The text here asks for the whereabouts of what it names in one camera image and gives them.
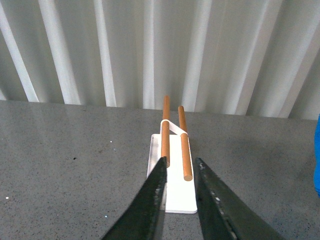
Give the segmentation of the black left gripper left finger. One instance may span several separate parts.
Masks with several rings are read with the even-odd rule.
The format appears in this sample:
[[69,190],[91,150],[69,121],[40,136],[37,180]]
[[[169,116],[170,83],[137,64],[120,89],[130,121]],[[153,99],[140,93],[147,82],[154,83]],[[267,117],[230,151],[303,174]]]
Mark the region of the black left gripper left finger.
[[161,157],[103,240],[160,240],[167,199],[167,158]]

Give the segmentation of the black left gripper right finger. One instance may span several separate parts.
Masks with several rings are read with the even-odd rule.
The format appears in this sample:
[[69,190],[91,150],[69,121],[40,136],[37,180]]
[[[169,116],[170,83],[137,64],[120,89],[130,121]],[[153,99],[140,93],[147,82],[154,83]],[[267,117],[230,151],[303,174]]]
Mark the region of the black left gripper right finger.
[[194,159],[194,185],[205,240],[283,240],[252,211],[199,157]]

